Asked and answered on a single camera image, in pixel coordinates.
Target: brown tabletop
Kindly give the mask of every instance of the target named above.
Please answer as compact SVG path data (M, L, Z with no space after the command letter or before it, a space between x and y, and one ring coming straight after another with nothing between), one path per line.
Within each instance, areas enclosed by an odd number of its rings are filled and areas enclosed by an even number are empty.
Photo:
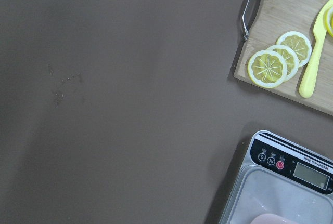
M217 223L261 129L333 158L331 116L233 77L245 0L1 1L1 223Z

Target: lemon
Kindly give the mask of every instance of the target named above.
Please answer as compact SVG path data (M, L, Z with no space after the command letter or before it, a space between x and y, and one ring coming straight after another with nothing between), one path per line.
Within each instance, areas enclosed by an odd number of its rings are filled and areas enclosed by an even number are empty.
M267 48L280 54L286 61L287 64L287 76L285 81L290 80L298 71L299 61L296 53L288 46L284 45L273 45Z
M287 64L275 51L258 51L248 61L248 74L256 85L274 88L286 79Z
M333 37L333 6L324 14L324 23L329 35Z
M304 34L296 31L287 32L277 40L276 44L290 47L296 53L300 67L308 63L312 47Z

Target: digital scale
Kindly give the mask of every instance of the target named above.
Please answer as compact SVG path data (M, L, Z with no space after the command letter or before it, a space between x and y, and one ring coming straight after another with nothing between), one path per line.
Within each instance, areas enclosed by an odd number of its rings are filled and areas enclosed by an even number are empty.
M219 224L332 224L333 161L269 131L251 139Z

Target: pink object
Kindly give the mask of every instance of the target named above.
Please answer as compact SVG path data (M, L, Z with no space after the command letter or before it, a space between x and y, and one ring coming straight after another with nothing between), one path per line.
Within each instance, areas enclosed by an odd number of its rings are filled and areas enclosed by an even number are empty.
M263 214L256 217L251 222L251 224L297 224L297 223L278 215Z

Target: cutting board handle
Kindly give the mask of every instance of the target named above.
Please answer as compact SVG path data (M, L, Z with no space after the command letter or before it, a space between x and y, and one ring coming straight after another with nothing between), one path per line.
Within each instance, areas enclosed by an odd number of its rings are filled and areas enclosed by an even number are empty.
M249 30L248 30L248 27L245 24L245 13L246 13L246 11L248 9L249 2L250 2L250 0L247 0L245 8L244 8L244 11L243 11L243 14L241 16L241 19L242 19L242 22L243 22L243 30L244 30L244 35L243 35L244 42L247 41L248 38L249 38Z

